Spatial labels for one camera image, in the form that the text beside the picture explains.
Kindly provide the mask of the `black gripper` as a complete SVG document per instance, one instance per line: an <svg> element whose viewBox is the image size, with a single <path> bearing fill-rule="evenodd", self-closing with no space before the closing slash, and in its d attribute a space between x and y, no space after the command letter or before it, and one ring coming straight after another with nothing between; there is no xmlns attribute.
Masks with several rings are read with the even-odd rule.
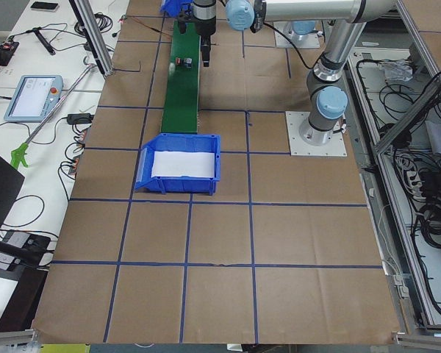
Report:
<svg viewBox="0 0 441 353"><path fill-rule="evenodd" d="M210 45L205 44L210 42L210 38L215 34L216 30L216 18L211 18L208 20L198 19L196 21L196 33L201 38L201 55L202 63L204 67L209 67L210 64Z"/></svg>

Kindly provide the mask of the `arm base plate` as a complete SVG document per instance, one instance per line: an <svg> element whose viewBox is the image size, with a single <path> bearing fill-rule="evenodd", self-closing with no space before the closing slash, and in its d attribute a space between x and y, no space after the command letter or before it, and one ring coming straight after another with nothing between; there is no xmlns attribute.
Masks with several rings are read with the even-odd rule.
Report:
<svg viewBox="0 0 441 353"><path fill-rule="evenodd" d="M285 117L292 156L347 156L343 133L338 122L331 131L320 132L309 124L309 112L286 111Z"/></svg>
<svg viewBox="0 0 441 353"><path fill-rule="evenodd" d="M289 38L299 49L318 49L315 21L276 21L273 26Z"/></svg>

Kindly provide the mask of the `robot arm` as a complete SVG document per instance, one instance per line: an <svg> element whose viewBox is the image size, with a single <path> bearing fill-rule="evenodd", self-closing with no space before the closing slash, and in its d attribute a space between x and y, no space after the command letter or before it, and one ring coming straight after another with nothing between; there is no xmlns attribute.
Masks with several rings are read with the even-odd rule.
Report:
<svg viewBox="0 0 441 353"><path fill-rule="evenodd" d="M321 146L344 122L341 77L365 24L392 1L228 1L218 6L200 106L214 110L305 110L301 138Z"/></svg>

